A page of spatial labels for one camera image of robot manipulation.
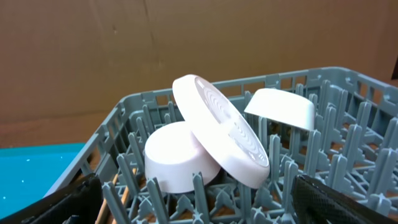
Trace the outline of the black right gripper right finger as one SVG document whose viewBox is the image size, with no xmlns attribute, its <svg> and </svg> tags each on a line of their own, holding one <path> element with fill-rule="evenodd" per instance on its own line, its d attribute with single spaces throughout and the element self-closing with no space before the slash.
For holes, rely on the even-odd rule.
<svg viewBox="0 0 398 224">
<path fill-rule="evenodd" d="M 396 222 L 309 175 L 296 175 L 290 194 L 299 223 L 394 224 Z"/>
</svg>

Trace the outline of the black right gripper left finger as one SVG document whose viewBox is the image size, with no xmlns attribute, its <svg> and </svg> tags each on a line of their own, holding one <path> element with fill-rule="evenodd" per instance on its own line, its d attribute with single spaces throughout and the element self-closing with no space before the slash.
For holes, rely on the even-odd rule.
<svg viewBox="0 0 398 224">
<path fill-rule="evenodd" d="M 1 219 L 1 224 L 94 224 L 103 203 L 102 183 L 96 174 Z"/>
</svg>

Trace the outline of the pink plate with peanuts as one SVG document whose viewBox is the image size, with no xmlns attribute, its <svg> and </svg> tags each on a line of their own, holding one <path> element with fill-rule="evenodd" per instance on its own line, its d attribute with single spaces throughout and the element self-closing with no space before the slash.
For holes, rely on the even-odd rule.
<svg viewBox="0 0 398 224">
<path fill-rule="evenodd" d="M 183 119 L 210 156 L 240 183 L 258 189 L 270 174 L 269 158 L 238 109 L 198 75 L 177 78 L 172 91 Z"/>
</svg>

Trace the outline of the white bowl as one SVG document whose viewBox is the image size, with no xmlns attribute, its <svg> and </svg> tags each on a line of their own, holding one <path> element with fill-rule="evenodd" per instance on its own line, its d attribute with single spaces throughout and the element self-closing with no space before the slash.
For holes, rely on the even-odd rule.
<svg viewBox="0 0 398 224">
<path fill-rule="evenodd" d="M 283 90 L 257 90 L 244 112 L 306 131 L 315 129 L 315 105 L 303 96 Z"/>
</svg>

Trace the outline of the pink bowl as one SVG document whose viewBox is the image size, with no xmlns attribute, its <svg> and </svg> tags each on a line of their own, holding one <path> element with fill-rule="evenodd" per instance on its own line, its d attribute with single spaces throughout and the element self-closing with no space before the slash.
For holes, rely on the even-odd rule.
<svg viewBox="0 0 398 224">
<path fill-rule="evenodd" d="M 194 190 L 193 174 L 208 184 L 221 166 L 191 132 L 187 122 L 167 124 L 154 131 L 144 146 L 144 173 L 155 178 L 161 192 L 182 194 Z"/>
</svg>

